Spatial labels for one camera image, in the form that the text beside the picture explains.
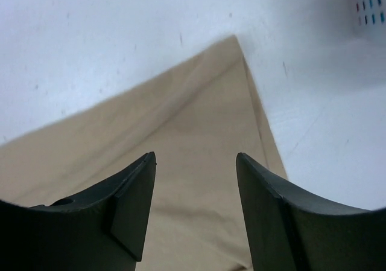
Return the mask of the beige t shirt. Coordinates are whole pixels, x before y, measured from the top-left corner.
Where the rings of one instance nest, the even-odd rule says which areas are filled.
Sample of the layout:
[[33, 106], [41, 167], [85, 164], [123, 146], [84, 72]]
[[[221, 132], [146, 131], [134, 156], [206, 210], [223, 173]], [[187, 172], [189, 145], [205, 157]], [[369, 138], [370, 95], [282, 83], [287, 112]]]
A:
[[236, 155], [285, 170], [235, 36], [3, 145], [1, 198], [52, 203], [151, 151], [156, 179], [138, 270], [251, 270]]

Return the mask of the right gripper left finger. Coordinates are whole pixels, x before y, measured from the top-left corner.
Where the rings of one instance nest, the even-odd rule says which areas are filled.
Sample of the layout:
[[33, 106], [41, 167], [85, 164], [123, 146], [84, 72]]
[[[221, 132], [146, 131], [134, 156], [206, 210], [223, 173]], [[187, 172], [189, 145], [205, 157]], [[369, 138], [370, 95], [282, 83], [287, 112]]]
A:
[[156, 175], [149, 152], [52, 205], [1, 202], [2, 270], [134, 270], [142, 259]]

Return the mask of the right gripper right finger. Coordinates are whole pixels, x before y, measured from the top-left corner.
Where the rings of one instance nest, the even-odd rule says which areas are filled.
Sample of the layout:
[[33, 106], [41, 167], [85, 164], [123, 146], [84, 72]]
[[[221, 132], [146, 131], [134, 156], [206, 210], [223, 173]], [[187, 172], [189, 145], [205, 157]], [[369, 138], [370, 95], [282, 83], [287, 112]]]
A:
[[254, 270], [385, 269], [385, 209], [322, 198], [245, 153], [236, 174]]

